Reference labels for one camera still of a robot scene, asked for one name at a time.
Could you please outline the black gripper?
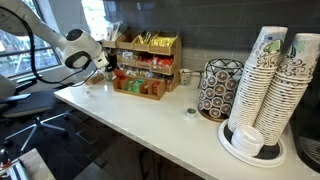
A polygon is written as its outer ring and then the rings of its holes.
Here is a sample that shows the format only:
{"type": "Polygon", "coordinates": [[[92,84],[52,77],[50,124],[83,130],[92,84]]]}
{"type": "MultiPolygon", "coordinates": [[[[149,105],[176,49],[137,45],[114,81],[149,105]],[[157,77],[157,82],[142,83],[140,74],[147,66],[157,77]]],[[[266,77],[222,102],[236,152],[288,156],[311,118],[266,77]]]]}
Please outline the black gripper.
{"type": "Polygon", "coordinates": [[[109,64],[106,66],[105,71],[106,72],[112,72],[115,70],[118,65],[117,65],[117,55],[116,54],[110,54],[107,58],[109,64]]]}

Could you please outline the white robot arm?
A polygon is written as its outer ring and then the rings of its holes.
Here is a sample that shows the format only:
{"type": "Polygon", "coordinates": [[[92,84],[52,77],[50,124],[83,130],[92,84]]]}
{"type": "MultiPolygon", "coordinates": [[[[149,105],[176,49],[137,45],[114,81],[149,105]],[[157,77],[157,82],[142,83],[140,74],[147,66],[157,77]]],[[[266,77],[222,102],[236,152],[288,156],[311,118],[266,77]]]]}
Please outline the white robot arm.
{"type": "Polygon", "coordinates": [[[51,29],[22,0],[0,0],[3,31],[16,36],[27,36],[30,31],[49,43],[65,66],[81,69],[93,62],[98,69],[107,72],[117,67],[117,58],[109,55],[103,46],[82,29],[73,29],[66,36],[51,29]]]}

